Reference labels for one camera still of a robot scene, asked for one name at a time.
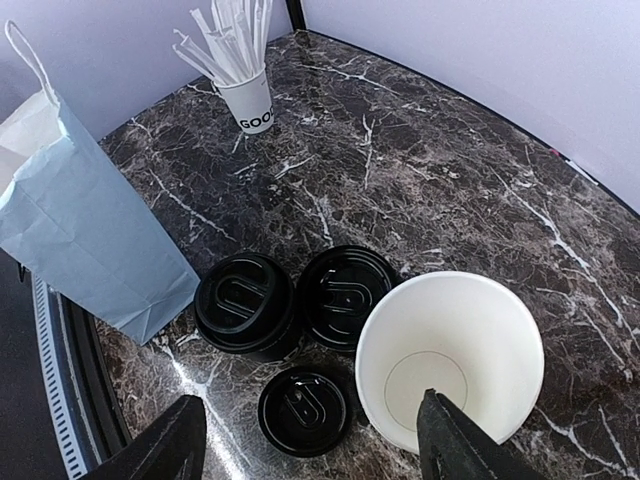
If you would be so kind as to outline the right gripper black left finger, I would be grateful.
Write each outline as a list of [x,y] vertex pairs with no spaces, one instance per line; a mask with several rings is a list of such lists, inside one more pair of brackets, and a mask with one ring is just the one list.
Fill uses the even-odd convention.
[[206,413],[198,396],[183,395],[126,448],[86,479],[200,479],[207,441]]

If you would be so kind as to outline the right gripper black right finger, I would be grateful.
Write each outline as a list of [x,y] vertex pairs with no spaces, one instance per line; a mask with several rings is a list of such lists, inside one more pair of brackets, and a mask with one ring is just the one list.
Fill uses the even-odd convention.
[[446,395],[424,392],[416,420],[424,479],[541,479],[504,450]]

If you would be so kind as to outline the black plastic cup lid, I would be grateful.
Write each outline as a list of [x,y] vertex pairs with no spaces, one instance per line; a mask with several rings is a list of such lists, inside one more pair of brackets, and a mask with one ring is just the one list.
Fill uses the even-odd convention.
[[258,350],[293,322],[294,286],[273,258],[245,252],[225,258],[203,277],[194,296],[202,336],[228,353]]

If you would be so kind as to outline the light blue paper bag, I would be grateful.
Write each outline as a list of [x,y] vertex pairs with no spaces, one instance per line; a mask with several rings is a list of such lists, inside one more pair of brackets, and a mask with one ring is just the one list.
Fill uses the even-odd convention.
[[15,22],[5,35],[41,88],[1,125],[1,247],[143,345],[187,308],[199,277]]

